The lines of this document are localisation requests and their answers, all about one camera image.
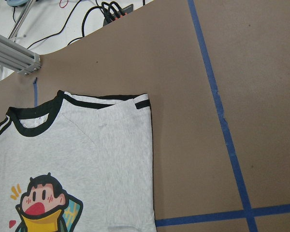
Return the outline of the grey cartoon print t-shirt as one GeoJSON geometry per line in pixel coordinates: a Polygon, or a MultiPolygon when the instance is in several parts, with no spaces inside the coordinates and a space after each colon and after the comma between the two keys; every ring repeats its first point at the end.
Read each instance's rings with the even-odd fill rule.
{"type": "Polygon", "coordinates": [[[154,232],[147,94],[59,91],[0,123],[0,232],[154,232]]]}

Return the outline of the aluminium frame post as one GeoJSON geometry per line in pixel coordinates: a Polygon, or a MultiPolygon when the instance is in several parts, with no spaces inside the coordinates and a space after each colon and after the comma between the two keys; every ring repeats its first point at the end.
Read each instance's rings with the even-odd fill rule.
{"type": "Polygon", "coordinates": [[[41,68],[40,56],[0,35],[0,65],[28,75],[41,68]]]}

